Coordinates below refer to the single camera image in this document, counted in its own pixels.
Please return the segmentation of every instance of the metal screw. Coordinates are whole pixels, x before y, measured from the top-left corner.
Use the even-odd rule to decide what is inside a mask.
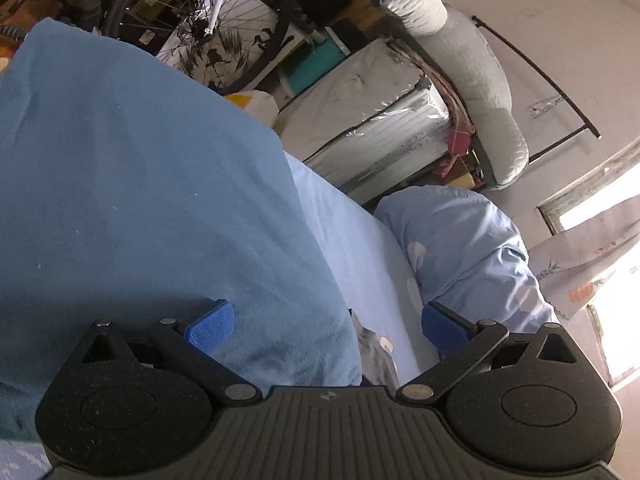
[[[402,394],[412,400],[427,400],[433,397],[433,388],[426,384],[408,384],[402,389]]]
[[[250,384],[232,384],[225,390],[225,395],[231,400],[249,400],[256,394]]]

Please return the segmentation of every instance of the bicycle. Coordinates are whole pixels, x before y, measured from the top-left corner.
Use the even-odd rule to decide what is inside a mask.
[[[292,8],[292,0],[114,0],[102,34],[229,94],[277,57]]]

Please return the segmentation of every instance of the bicycle tire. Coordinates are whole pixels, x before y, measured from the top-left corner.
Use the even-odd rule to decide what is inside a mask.
[[[133,0],[114,0],[102,26],[102,34],[118,39],[118,32],[125,12]],[[277,57],[286,38],[291,22],[292,0],[280,0],[278,21],[262,55],[242,74],[242,76],[224,88],[215,89],[220,95],[227,95],[243,90],[253,81],[265,67]]]

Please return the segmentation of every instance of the black metal frame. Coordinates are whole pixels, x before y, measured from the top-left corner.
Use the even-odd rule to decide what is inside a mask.
[[[582,112],[582,110],[580,110],[580,108],[578,108],[578,106],[574,103],[574,101],[538,65],[536,65],[526,54],[524,54],[523,51],[521,51],[518,47],[516,47],[513,43],[511,43],[511,41],[507,40],[499,32],[497,32],[496,30],[494,30],[491,27],[489,27],[489,25],[487,25],[485,22],[483,22],[477,16],[472,16],[471,19],[476,24],[476,27],[478,27],[478,28],[482,27],[482,28],[485,28],[486,30],[488,30],[498,40],[503,42],[506,46],[508,46],[511,50],[513,50],[516,54],[518,54],[518,56],[520,56],[524,61],[526,61],[527,64],[530,67],[532,67],[533,70],[535,70],[536,72],[538,72],[538,74],[540,74],[540,77],[542,77],[547,83],[549,83],[556,90],[556,92],[558,92],[560,94],[560,96],[566,101],[566,103],[578,115],[578,117],[580,117],[582,119],[583,124],[582,124],[582,126],[580,126],[580,128],[572,131],[567,136],[564,136],[562,139],[557,140],[553,144],[547,146],[544,150],[541,150],[541,151],[531,155],[529,157],[529,164],[533,164],[534,162],[536,162],[537,160],[542,158],[542,156],[546,155],[547,153],[549,153],[552,150],[556,149],[558,146],[561,146],[562,144],[564,144],[568,140],[573,139],[575,136],[578,136],[579,134],[581,134],[582,132],[584,132],[586,130],[589,130],[596,139],[601,139],[602,138],[602,135],[600,134],[598,129],[594,126],[594,124],[591,122],[591,120]]]

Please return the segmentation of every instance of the floral curtain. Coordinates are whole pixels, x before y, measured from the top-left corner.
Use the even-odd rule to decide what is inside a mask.
[[[640,264],[640,196],[621,202],[529,251],[540,291],[570,319],[603,285]]]

